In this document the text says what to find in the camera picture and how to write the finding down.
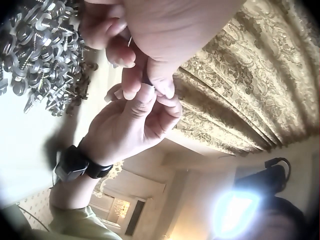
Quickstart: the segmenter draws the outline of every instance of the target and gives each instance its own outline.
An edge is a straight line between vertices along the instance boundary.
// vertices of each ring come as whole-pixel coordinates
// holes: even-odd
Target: green sleeve
[[[96,217],[91,207],[61,210],[51,207],[53,232],[92,240],[122,240]]]

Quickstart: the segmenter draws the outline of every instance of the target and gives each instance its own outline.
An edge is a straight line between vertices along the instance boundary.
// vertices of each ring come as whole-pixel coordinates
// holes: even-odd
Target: fingernail
[[[137,93],[137,100],[141,102],[150,102],[155,95],[154,86],[142,83],[139,92]]]
[[[116,61],[116,64],[123,67],[123,68],[133,68],[136,64],[134,62],[130,62],[130,63],[125,63],[123,61],[122,58],[119,58],[117,61]]]
[[[158,90],[155,90],[155,93],[156,93],[156,95],[159,96],[159,97],[163,97],[163,96],[164,96],[164,95],[163,95],[161,92],[159,92]]]
[[[136,96],[136,92],[123,92],[123,96],[124,96],[124,98],[125,99],[127,99],[127,100],[132,100],[132,99],[134,99],[134,97]]]
[[[109,29],[108,29],[108,34],[111,35],[118,35],[121,33],[126,27],[127,27],[127,21],[125,18],[119,18]]]
[[[171,99],[171,98],[173,98],[173,96],[174,96],[174,84],[173,84],[173,82],[171,82],[170,84],[169,84],[169,86],[167,86],[167,87],[165,87],[165,89],[164,89],[164,94],[165,94],[165,96],[168,98],[168,99]]]
[[[118,91],[116,91],[116,92],[114,93],[114,95],[116,96],[116,98],[122,99],[122,98],[124,97],[124,92],[123,92],[122,89],[119,89]]]
[[[110,102],[110,101],[112,100],[112,97],[107,94],[107,95],[104,97],[104,100],[108,103],[108,102]]]

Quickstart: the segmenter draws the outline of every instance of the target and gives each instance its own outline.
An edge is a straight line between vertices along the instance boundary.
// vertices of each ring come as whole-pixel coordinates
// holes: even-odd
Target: beige curtain
[[[174,131],[245,155],[319,134],[319,29],[292,1],[248,1],[175,75]]]

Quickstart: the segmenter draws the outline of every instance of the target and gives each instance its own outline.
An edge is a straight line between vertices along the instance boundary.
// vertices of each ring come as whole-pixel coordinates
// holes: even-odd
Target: floral curtain
[[[319,134],[319,28],[293,1],[247,1],[174,76],[174,131],[232,155]]]

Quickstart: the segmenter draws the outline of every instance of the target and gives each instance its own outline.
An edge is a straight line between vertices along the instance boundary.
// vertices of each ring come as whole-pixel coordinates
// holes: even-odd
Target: wire
[[[33,217],[35,220],[37,220],[48,232],[50,232],[49,229],[48,229],[38,218],[36,218],[35,216],[33,216],[31,213],[29,213],[27,210],[25,210],[24,208],[20,207],[19,205],[18,205],[18,207],[19,207],[21,210],[25,211],[27,214],[29,214],[31,217]]]
[[[284,157],[276,157],[276,158],[270,159],[270,160],[264,162],[264,166],[265,166],[265,168],[270,168],[270,167],[278,164],[281,161],[285,162],[288,165],[288,174],[287,174],[287,177],[285,179],[285,182],[287,183],[289,178],[290,178],[290,175],[291,175],[291,164],[286,158],[284,158]]]
[[[287,164],[287,166],[288,166],[288,174],[287,174],[287,177],[286,177],[286,179],[285,179],[285,182],[288,182],[288,180],[289,180],[289,178],[290,178],[290,175],[291,175],[291,164],[290,164],[290,162],[289,162],[286,158],[284,158],[284,157],[281,157],[281,158],[280,158],[280,161],[285,162],[285,163]]]

